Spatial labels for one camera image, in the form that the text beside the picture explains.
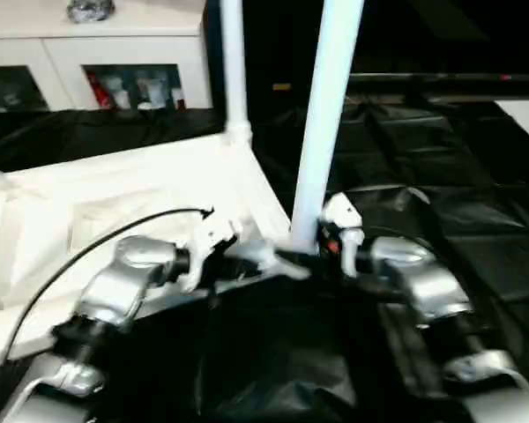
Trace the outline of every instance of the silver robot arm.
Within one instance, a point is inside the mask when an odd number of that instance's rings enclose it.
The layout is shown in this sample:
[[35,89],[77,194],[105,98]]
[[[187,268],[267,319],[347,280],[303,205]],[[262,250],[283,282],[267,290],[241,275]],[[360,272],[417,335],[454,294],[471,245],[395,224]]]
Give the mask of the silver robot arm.
[[126,332],[150,287],[190,270],[190,255],[175,244],[144,236],[120,240],[113,261],[85,289],[69,322],[56,327],[52,352],[34,359],[0,414],[3,423],[86,422],[87,410],[38,389],[88,397],[102,389],[95,357],[109,340]]
[[421,245],[377,238],[370,250],[381,283],[397,285],[414,312],[448,393],[475,423],[529,423],[529,382],[476,315],[451,271]]

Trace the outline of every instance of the black cable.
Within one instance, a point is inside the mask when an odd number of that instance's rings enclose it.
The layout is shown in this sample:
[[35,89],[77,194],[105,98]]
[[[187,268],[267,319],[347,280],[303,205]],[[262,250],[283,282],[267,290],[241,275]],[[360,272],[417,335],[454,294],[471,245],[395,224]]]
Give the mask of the black cable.
[[135,226],[139,226],[145,222],[148,222],[150,220],[155,220],[163,216],[169,216],[169,215],[178,214],[178,213],[191,213],[191,212],[200,213],[204,219],[207,218],[210,214],[212,214],[212,211],[207,211],[207,210],[198,209],[198,208],[183,208],[183,209],[160,211],[158,213],[145,216],[141,219],[134,220],[133,222],[125,226],[122,226],[119,229],[116,229],[115,231],[110,232],[109,234],[102,236],[98,240],[92,242],[91,244],[81,249],[75,256],[71,257],[71,259],[69,259],[65,264],[63,264],[63,266],[61,266],[59,270],[53,274],[53,276],[47,279],[47,281],[39,288],[37,293],[34,294],[32,299],[26,304],[26,307],[24,308],[21,316],[19,317],[18,322],[16,323],[13,331],[11,332],[10,339],[8,340],[8,344],[4,349],[2,357],[0,358],[0,366],[2,367],[0,369],[0,379],[1,379],[1,376],[4,375],[5,366],[8,363],[8,359],[10,358],[11,350],[14,344],[16,343],[16,338],[27,316],[32,311],[37,301],[39,301],[40,297],[78,260],[80,260],[82,257],[87,255],[89,252],[98,248],[100,245],[104,244],[105,242],[115,238],[117,235],[122,234],[125,231],[128,231],[129,229],[132,229]]

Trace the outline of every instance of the metal rod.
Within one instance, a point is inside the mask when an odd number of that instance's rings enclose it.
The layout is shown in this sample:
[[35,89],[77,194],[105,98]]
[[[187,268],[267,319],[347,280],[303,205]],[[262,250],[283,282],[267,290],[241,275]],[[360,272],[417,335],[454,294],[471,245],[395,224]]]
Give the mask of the metal rod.
[[315,248],[364,0],[325,0],[292,220],[292,242]]

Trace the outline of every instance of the white pole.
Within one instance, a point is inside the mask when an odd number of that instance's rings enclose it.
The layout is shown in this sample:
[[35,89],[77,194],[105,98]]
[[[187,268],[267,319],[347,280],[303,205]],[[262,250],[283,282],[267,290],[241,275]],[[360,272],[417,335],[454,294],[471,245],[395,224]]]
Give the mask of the white pole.
[[242,0],[221,0],[220,8],[227,103],[226,131],[250,139]]
[[364,0],[325,0],[292,218],[297,249],[313,251]]

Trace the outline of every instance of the black plastic sheet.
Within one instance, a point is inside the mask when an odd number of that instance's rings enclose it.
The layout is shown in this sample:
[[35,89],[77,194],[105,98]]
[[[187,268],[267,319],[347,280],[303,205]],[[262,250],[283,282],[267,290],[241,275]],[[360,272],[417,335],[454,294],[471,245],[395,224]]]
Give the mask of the black plastic sheet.
[[[257,158],[288,212],[304,116],[294,110],[253,127]],[[0,116],[0,169],[222,126],[204,111]],[[340,126],[328,189],[347,193],[369,233],[433,245],[529,378],[529,137],[511,118],[493,104],[359,107]],[[139,322],[115,347],[113,388],[97,413],[114,421],[469,421],[443,395],[401,306],[341,289],[273,280]]]

